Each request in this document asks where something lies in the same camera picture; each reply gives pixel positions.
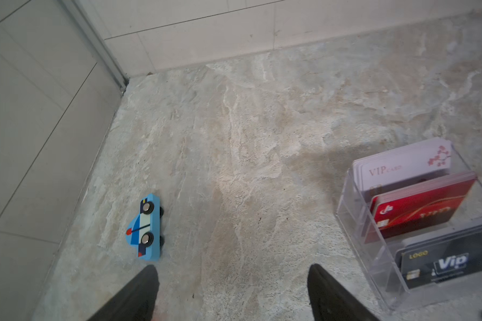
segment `toy car wheel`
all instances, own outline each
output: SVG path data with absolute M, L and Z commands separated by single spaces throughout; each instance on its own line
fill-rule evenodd
M 141 243 L 146 247 L 149 247 L 150 245 L 152 245 L 153 242 L 154 242 L 154 235 L 152 234 L 152 232 L 146 232 L 141 237 Z
M 150 214 L 151 212 L 154 211 L 154 203 L 150 201 L 144 203 L 141 210 L 143 211 L 143 214 Z

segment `metal door frame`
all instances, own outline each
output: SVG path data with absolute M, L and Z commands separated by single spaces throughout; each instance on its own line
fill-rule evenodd
M 107 48 L 102 40 L 102 37 L 99 36 L 96 29 L 90 23 L 80 2 L 78 0 L 57 0 L 57 2 L 75 24 L 82 39 L 87 43 L 90 50 L 96 56 L 96 59 L 107 69 L 118 87 L 124 93 L 127 84 L 129 83 L 129 79 L 117 64 L 114 56 L 110 53 L 109 48 Z

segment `wall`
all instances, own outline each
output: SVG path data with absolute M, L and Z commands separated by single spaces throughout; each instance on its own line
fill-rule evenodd
M 80 0 L 129 77 L 482 9 L 482 0 Z
M 55 0 L 0 1 L 0 319 L 29 319 L 120 99 Z

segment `toy car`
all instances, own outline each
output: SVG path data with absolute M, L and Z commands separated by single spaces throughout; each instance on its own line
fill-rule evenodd
M 164 214 L 161 200 L 148 194 L 141 201 L 139 215 L 129 224 L 127 242 L 137 248 L 138 257 L 147 261 L 157 261 L 164 244 L 161 236 L 161 217 Z

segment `card chip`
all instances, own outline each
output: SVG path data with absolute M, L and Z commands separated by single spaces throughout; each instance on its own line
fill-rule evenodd
M 379 194 L 382 194 L 382 185 L 381 184 L 370 187 L 370 195 L 371 196 L 375 196 L 375 195 L 379 195 Z
M 407 272 L 407 280 L 416 279 L 419 277 L 419 269 Z
M 379 221 L 379 222 L 377 222 L 377 227 L 378 227 L 378 228 L 383 228 L 383 227 L 385 227 L 388 223 L 389 223 L 389 220 L 388 220 L 388 219 L 387 219 L 387 220 Z

